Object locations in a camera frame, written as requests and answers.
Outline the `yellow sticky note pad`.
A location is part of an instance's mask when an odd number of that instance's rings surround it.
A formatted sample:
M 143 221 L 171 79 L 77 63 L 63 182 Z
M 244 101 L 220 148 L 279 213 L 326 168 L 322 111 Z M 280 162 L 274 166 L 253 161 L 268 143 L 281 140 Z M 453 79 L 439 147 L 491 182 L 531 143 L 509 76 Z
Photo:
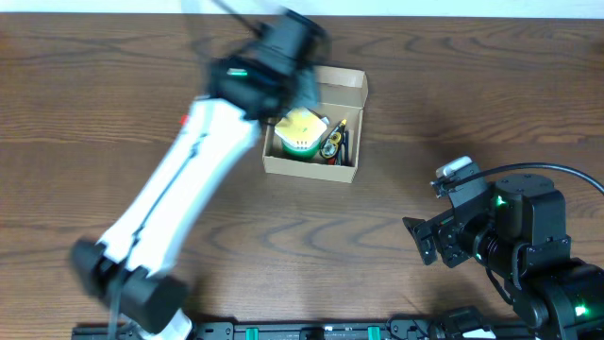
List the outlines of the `yellow sticky note pad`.
M 327 124 L 312 110 L 290 110 L 275 125 L 275 134 L 293 148 L 310 148 L 327 130 Z

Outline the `green tape roll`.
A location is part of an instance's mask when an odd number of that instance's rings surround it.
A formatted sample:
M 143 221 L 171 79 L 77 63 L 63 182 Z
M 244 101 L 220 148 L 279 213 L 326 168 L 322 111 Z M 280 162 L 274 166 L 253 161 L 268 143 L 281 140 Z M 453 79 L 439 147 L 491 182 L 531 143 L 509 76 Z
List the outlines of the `green tape roll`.
M 318 152 L 320 140 L 315 140 L 309 146 L 295 146 L 287 141 L 281 141 L 283 153 L 294 160 L 306 162 L 311 160 Z

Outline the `black correction tape dispenser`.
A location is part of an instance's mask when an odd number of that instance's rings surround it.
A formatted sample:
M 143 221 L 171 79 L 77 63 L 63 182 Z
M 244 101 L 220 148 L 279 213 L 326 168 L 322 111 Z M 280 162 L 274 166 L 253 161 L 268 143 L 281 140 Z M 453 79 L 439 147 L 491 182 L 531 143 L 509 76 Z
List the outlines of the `black correction tape dispenser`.
M 345 130 L 347 120 L 343 119 L 340 123 L 328 134 L 320 147 L 320 156 L 325 160 L 336 158 L 344 144 Z

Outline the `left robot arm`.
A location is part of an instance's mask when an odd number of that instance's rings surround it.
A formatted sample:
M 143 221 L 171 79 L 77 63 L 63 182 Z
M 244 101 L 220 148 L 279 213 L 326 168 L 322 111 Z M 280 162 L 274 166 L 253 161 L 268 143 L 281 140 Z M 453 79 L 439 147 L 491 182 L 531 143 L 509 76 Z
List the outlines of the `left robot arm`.
M 190 105 L 167 154 L 125 213 L 97 240 L 70 250 L 85 292 L 109 309 L 105 335 L 117 339 L 192 339 L 183 312 L 187 285 L 171 274 L 195 221 L 262 128 L 316 105 L 315 65 L 327 32 L 285 10 L 254 38 L 208 65 L 205 91 Z

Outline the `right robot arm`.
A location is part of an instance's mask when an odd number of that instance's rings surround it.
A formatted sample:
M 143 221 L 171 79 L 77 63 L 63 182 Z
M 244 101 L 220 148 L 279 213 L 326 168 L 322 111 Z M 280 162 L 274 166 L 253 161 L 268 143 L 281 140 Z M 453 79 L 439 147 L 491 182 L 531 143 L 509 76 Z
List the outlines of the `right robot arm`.
M 482 171 L 468 157 L 436 171 L 430 185 L 451 207 L 429 220 L 406 217 L 422 261 L 453 268 L 474 259 L 528 334 L 539 339 L 603 336 L 603 270 L 571 255 L 566 202 L 540 170 L 603 186 L 572 167 L 523 162 Z

